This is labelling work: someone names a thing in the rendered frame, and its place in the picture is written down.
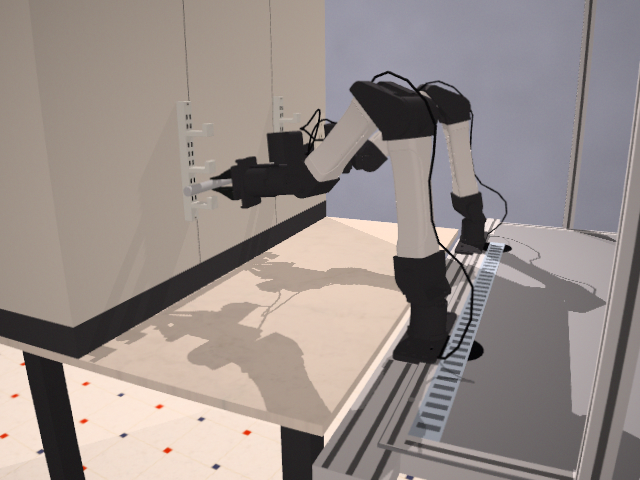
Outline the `beige wall panel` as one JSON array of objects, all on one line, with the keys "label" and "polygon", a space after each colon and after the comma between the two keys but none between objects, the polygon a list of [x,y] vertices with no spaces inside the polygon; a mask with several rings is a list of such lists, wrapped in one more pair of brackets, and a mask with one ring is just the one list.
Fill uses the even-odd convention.
[{"label": "beige wall panel", "polygon": [[208,190],[185,221],[176,101],[201,183],[271,163],[273,96],[326,119],[325,0],[0,0],[0,336],[80,359],[325,218]]}]

